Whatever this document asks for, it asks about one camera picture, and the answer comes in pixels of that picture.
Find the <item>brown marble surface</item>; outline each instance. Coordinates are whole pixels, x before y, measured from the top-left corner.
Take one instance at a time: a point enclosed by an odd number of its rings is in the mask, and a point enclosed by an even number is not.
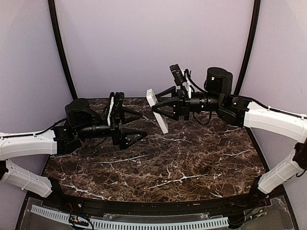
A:
[[[107,100],[90,100],[102,113]],[[163,135],[145,99],[125,99],[144,118],[121,126],[148,137],[127,150],[111,138],[86,141],[82,148],[51,157],[44,176],[59,180],[66,194],[113,201],[175,202],[247,193],[264,168],[244,128],[213,115],[208,126],[168,119]],[[199,115],[206,120],[206,113]]]

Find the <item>black cable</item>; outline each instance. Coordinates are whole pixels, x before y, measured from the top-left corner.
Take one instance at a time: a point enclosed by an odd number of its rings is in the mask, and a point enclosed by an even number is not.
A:
[[[106,141],[106,137],[105,137],[102,141],[100,141],[98,144],[95,145],[94,150],[92,150],[92,148],[90,147],[90,149],[91,149],[91,154],[90,154],[88,157],[91,157],[92,155],[94,155],[94,154],[96,153],[96,148],[97,148],[99,145],[101,145],[103,142],[105,142],[105,141]]]
[[[209,114],[209,118],[208,118],[208,121],[206,123],[203,123],[201,122],[196,116],[195,116],[195,113],[193,112],[193,118],[197,121],[198,124],[202,125],[202,126],[206,126],[210,123],[211,121],[211,118],[212,118],[212,111],[210,111],[210,114]]]
[[[246,205],[240,205],[240,204],[237,204],[237,203],[235,203],[235,202],[229,202],[229,204],[230,205],[236,205],[236,206],[238,206],[238,207],[247,207],[248,205],[246,204]]]
[[[257,213],[255,213],[255,214],[252,214],[252,215],[251,215],[248,219],[246,219],[245,221],[240,222],[240,223],[234,223],[234,224],[232,224],[232,225],[240,225],[240,226],[241,226],[241,225],[245,224],[246,222],[251,221],[252,219],[256,219],[256,218],[262,216],[262,215],[263,215],[262,213],[264,213],[265,208],[259,210],[259,211],[258,211]]]
[[[45,199],[44,201],[47,201],[47,203],[49,203],[51,206],[53,206],[54,208],[56,208],[59,211],[63,211],[63,209],[68,205],[68,203],[66,203],[64,206],[62,207],[57,207],[56,205],[52,204],[48,199]]]
[[[246,74],[246,70],[248,68],[248,62],[251,54],[251,50],[253,48],[253,43],[255,39],[255,34],[256,34],[256,28],[257,28],[257,22],[258,22],[258,16],[259,16],[259,11],[260,11],[260,0],[255,0],[254,1],[254,7],[253,7],[253,14],[250,22],[250,28],[249,28],[249,34],[248,34],[248,42],[246,44],[246,49],[242,61],[242,66],[241,70],[239,73],[238,81],[236,83],[236,89],[235,89],[235,95],[240,94],[240,90],[243,85],[244,77]]]
[[[305,174],[305,172],[306,172],[306,169],[301,173],[301,174],[296,174],[296,177],[301,177],[302,175],[304,175]]]
[[[48,0],[48,4],[49,4],[49,11],[50,11],[50,18],[51,18],[53,33],[54,33],[54,37],[55,37],[57,48],[58,48],[59,58],[61,60],[64,75],[66,78],[66,82],[68,84],[68,88],[71,92],[71,96],[75,100],[75,99],[78,99],[78,95],[77,95],[75,86],[73,84],[71,72],[69,70],[69,66],[68,66],[67,59],[66,59],[66,54],[65,54],[65,50],[64,50],[64,46],[63,46],[63,42],[61,38],[61,33],[59,30],[59,22],[58,22],[58,17],[57,17],[57,9],[55,5],[55,0]]]
[[[88,217],[86,217],[84,215],[80,215],[80,214],[75,214],[75,213],[70,213],[69,215],[70,215],[69,218],[72,218],[72,219],[73,219],[72,215],[76,216],[76,219],[78,219],[78,217],[85,219],[89,223],[89,225],[91,225],[92,230],[94,230],[94,225]],[[72,228],[76,229],[76,230],[84,230],[84,229],[87,229],[87,227],[88,227],[88,226],[85,226],[84,228],[78,227],[78,226],[75,225],[75,223],[73,221],[70,224],[72,224],[73,225]]]
[[[243,217],[241,217],[240,219],[237,219],[236,221],[233,221],[233,222],[231,222],[231,223],[229,223],[229,224],[238,225],[238,224],[235,224],[235,223],[237,223],[238,221],[240,221],[240,220],[246,218],[246,216],[248,216],[250,213],[252,213],[252,212],[257,208],[257,206],[258,206],[258,205],[256,205],[256,207],[254,207],[251,211],[249,211],[247,214],[245,214],[245,215],[244,215]]]
[[[263,103],[251,98],[251,97],[244,97],[244,96],[238,96],[238,97],[241,97],[241,98],[245,98],[245,99],[248,99],[248,100],[251,100],[255,103],[257,103],[258,105],[260,105],[261,107],[265,108],[265,109],[269,109],[273,112],[277,112],[277,113],[281,113],[281,114],[286,114],[286,115],[290,115],[290,116],[294,116],[294,117],[297,117],[297,118],[304,118],[304,119],[307,119],[307,116],[300,116],[300,115],[297,115],[297,114],[292,114],[292,113],[289,113],[289,112],[286,112],[286,111],[282,111],[282,110],[279,110],[279,109],[275,109],[275,108],[269,108],[268,106],[264,105]]]
[[[201,92],[206,92],[205,90],[203,90],[202,88],[200,88],[197,84],[195,84],[195,82],[194,82],[194,81],[192,80],[192,78],[191,78],[191,72],[192,72],[192,71],[189,72],[189,70],[186,69],[186,70],[184,71],[184,74],[186,74],[186,76],[188,77],[189,81],[192,83],[192,85],[195,86],[196,89],[198,89],[198,90],[201,91]]]
[[[1,138],[20,138],[20,137],[31,137],[31,136],[38,136],[38,135],[41,135],[43,133],[46,133],[48,130],[52,129],[53,127],[57,126],[58,124],[66,121],[67,118],[64,118],[64,119],[61,119],[59,121],[57,121],[56,123],[54,123],[52,126],[50,126],[49,128],[45,129],[44,131],[41,131],[39,133],[28,133],[28,134],[20,134],[20,135],[10,135],[10,136],[3,136]]]
[[[63,119],[57,121],[56,123],[54,123],[54,124],[53,124],[52,126],[50,126],[49,128],[45,129],[44,131],[41,131],[41,132],[39,132],[39,133],[36,133],[36,135],[38,136],[38,135],[41,135],[41,134],[43,134],[43,133],[46,133],[48,130],[52,129],[53,127],[57,126],[58,124],[60,124],[60,123],[62,123],[62,122],[64,122],[64,121],[66,121],[66,120],[67,120],[67,118],[63,118]]]
[[[192,91],[195,92],[195,89],[193,88],[193,86],[190,85],[190,87],[191,87]]]

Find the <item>lavender wall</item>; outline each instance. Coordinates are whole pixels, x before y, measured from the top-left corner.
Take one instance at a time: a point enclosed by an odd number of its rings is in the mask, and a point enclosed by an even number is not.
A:
[[[307,1],[262,1],[255,43],[242,95],[266,105],[307,113]],[[253,130],[272,168],[295,142]],[[306,229],[307,176],[285,183],[300,229]]]
[[[253,0],[56,2],[76,90],[88,98],[162,91],[174,85],[176,63],[201,86],[212,66],[236,81],[253,8]]]
[[[42,130],[71,101],[46,0],[0,1],[0,132]],[[13,162],[40,174],[46,156]],[[13,230],[25,191],[0,183],[0,229]]]

